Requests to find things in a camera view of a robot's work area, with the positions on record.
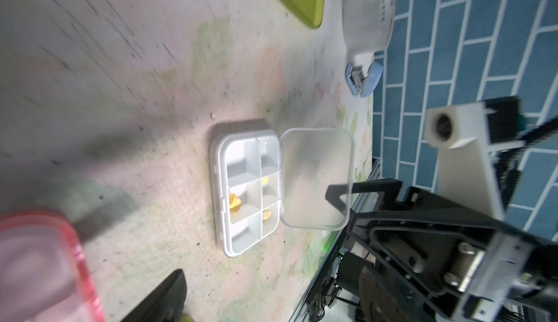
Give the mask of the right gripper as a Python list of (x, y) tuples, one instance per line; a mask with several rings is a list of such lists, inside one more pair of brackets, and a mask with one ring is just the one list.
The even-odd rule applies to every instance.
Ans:
[(376, 211), (351, 212), (346, 232), (373, 262), (345, 254), (338, 284), (366, 321), (499, 321), (507, 303), (557, 320), (557, 245), (427, 191), (397, 201), (403, 183), (329, 185), (325, 199), (379, 193)]

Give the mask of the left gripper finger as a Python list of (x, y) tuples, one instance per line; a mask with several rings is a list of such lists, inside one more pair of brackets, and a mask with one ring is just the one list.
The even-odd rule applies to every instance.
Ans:
[(186, 299), (185, 273), (183, 269), (176, 269), (121, 321), (181, 321)]

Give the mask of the pink pillbox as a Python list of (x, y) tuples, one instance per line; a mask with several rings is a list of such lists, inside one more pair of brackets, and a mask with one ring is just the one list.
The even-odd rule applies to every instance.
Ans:
[(78, 234), (59, 214), (1, 217), (1, 320), (105, 320)]

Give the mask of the clear pillbox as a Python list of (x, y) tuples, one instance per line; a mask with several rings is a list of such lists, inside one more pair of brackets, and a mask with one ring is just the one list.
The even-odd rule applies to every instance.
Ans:
[(355, 141), (344, 129), (290, 128), (263, 119), (224, 122), (212, 130), (217, 243), (238, 257), (280, 224), (334, 232), (350, 218)]

